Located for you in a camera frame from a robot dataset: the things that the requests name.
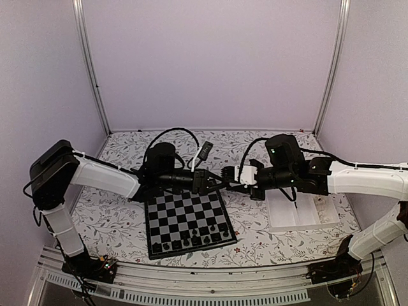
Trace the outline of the black and white chessboard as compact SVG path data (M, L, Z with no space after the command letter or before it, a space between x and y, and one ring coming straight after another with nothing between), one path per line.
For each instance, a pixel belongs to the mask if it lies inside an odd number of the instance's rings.
M238 242L219 191L204 196L189 191L182 194L162 192L159 196L146 201L144 210L150 260L206 251ZM219 230L220 224L225 226L224 231ZM211 225L215 226L215 231L210 230ZM201 245L192 245L193 229L197 229L198 234L195 236L201 238ZM225 231L229 232L229 237L223 237ZM220 241L213 241L212 237L216 234L221 236ZM209 244L204 243L205 237L210 238ZM189 247L183 245L184 239L189 240ZM175 240L180 242L180 249L173 250L171 243ZM161 245L157 251L152 249L155 242ZM167 251L163 249L164 243L170 246Z

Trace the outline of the white plastic compartment tray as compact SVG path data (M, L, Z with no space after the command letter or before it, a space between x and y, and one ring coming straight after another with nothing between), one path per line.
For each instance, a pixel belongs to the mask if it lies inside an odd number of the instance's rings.
M336 226L340 220L332 197L298 193L295 202L280 191L266 192L272 232L319 230Z

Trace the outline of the black chess rook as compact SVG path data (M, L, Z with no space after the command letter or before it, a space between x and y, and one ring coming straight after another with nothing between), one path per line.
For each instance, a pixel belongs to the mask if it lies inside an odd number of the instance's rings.
M159 243L157 243L157 242L155 242L154 244L153 244L153 246L152 246L152 249L154 250L154 251L157 251L157 250L159 250L160 249L160 244Z

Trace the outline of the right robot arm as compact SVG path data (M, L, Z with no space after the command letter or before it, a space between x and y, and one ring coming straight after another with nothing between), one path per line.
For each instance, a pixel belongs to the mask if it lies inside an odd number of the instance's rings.
M330 273L343 278L365 256L394 239L407 234L407 165L361 164L317 151L305 159L307 149L295 136L280 134L264 138L271 166L252 159L248 166L227 166L222 178L230 189L264 200L267 190L290 188L295 191L328 196L337 193L368 194L394 198L398 203L367 229L343 239Z

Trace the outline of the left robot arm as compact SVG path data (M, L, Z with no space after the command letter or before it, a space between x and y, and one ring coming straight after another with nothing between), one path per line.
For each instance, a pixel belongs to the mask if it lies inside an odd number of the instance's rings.
M151 261L234 244L233 232L220 190L221 180L204 169L176 168L180 160L170 143L148 149L137 169L126 170L75 152L69 141L60 140L30 168L31 199L51 234L80 276L94 270L64 195L69 186L109 191L143 203L147 254Z

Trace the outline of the floral patterned table mat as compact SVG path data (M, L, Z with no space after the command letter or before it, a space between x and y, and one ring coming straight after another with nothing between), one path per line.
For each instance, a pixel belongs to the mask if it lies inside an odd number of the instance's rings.
M192 268L291 264L334 257L359 227L341 194L303 194L293 187L269 190L260 201L221 187L226 166L259 161L270 167L270 131L177 130L114 133L103 161L137 170L147 149L168 144L177 157L177 187L156 197L83 189L73 224L101 270L113 260Z

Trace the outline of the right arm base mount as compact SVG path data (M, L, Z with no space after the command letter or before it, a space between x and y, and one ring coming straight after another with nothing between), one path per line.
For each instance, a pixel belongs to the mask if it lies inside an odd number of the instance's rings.
M312 284L326 283L329 294L336 299L349 298L360 283L361 261L338 257L307 266L305 278Z

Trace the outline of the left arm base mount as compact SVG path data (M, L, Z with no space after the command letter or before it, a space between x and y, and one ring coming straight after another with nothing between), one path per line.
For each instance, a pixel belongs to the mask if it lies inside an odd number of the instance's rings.
M62 265L62 271L78 278L113 284L117 273L117 263L108 256L100 259L83 253L67 257Z

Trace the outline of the aluminium front rail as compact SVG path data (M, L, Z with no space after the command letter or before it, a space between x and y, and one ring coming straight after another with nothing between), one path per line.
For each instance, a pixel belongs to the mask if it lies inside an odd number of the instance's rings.
M246 268L177 268L123 263L111 284L91 282L83 291L62 270L57 249L45 247L34 269L28 305L398 305L380 252L362 263L352 295L341 298L351 278L314 284L308 265Z

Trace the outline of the right aluminium frame post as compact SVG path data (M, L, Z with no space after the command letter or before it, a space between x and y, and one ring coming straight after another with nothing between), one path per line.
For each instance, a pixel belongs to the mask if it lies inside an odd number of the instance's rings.
M326 79L326 84L323 91L323 97L317 114L317 119L314 124L313 134L316 138L319 137L323 130L324 120L328 111L330 99L334 89L337 71L340 64L340 58L342 54L342 49L344 46L344 41L347 32L347 23L350 11L350 0L341 0L339 9L339 18L337 22L337 30L335 35L334 47L332 52L332 57L330 61L330 67L328 76Z

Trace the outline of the aluminium frame post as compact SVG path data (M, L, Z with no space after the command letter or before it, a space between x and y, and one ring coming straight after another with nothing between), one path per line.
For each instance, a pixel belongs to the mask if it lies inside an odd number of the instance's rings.
M350 11L350 0L341 0L339 9L339 18L337 22L337 30L335 35L334 47L332 52L332 57L330 61L330 67L328 76L326 79L326 84L323 91L323 97L317 114L317 119L314 124L313 134L316 138L319 137L323 130L324 120L328 111L330 99L334 89L337 71L340 64L340 58L342 54L342 49L344 46L344 41L347 32L347 23Z
M73 0L73 12L76 22L76 28L78 31L78 37L80 40L80 46L82 49L82 55L84 58L85 69L87 71L88 79L91 85L91 91L96 105L96 110L98 113L99 120L101 122L103 131L105 135L109 136L111 134L110 125L108 122L108 116L106 114L105 107L103 105L103 100L99 90L99 84L96 76L96 71L94 69L94 63L92 60L91 48L89 44L89 38L87 33L87 27L85 22L84 5L81 0Z

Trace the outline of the left aluminium frame post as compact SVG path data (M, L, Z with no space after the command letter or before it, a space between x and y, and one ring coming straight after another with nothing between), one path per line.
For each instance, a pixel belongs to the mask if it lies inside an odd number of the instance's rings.
M87 33L87 27L85 22L84 5L81 0L73 0L73 12L76 22L76 28L78 31L78 37L80 40L80 46L82 49L82 55L84 58L85 69L87 71L88 79L91 85L91 91L96 105L96 110L98 113L99 120L101 122L103 131L105 135L109 136L111 134L110 125L108 122L108 116L106 114L105 107L103 105L103 100L99 90L99 84L96 76L96 71L94 69L94 63L92 60L91 48L89 44L89 38Z

